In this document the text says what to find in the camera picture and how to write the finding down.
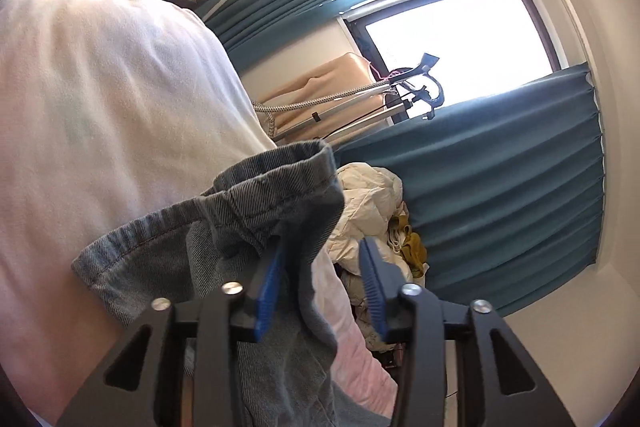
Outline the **window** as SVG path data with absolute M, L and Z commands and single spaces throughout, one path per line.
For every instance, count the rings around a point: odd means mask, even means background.
M 406 0 L 346 22 L 383 75 L 438 58 L 445 103 L 510 91 L 561 69 L 534 0 Z

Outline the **pastel tie-dye duvet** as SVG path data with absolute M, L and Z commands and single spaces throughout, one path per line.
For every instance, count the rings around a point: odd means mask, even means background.
M 133 322 L 75 274 L 81 251 L 278 147 L 192 12 L 1 0 L 1 363 L 29 410 L 58 421 Z

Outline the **teal right curtain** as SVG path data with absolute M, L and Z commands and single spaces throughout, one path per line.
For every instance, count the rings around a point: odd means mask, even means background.
M 394 124 L 335 159 L 399 176 L 439 298 L 508 315 L 596 261 L 604 168 L 587 65 Z

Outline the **blue denim jeans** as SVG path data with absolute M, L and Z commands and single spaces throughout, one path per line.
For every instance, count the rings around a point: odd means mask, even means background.
M 331 147 L 299 142 L 244 159 L 204 194 L 107 233 L 72 268 L 129 324 L 164 297 L 202 298 L 246 282 L 279 236 L 288 245 L 270 326 L 239 345 L 252 426 L 385 426 L 395 383 L 370 355 L 326 254 L 344 208 Z

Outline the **cream puffer jacket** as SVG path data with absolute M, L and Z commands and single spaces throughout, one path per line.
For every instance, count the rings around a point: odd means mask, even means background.
M 340 279 L 367 348 L 372 352 L 388 352 L 395 347 L 383 343 L 370 319 L 359 269 L 359 243 L 371 237 L 382 259 L 397 265 L 408 283 L 425 285 L 426 273 L 414 279 L 407 263 L 388 245 L 390 219 L 399 215 L 409 219 L 404 186 L 395 173 L 365 162 L 346 164 L 336 174 L 344 195 L 344 209 L 326 242 L 326 250 L 334 265 L 340 267 Z

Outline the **peach sweater on rack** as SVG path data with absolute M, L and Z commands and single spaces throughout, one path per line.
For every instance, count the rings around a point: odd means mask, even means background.
M 263 96 L 257 105 L 279 110 L 258 112 L 257 116 L 262 129 L 280 145 L 322 139 L 353 121 L 381 112 L 387 92 L 362 90 L 377 81 L 369 61 L 348 52 Z

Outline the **mustard yellow garment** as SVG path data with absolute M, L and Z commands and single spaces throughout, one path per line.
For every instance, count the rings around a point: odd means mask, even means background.
M 405 215 L 393 216 L 388 225 L 388 245 L 404 260 L 414 279 L 427 271 L 427 251 L 418 233 L 413 231 Z

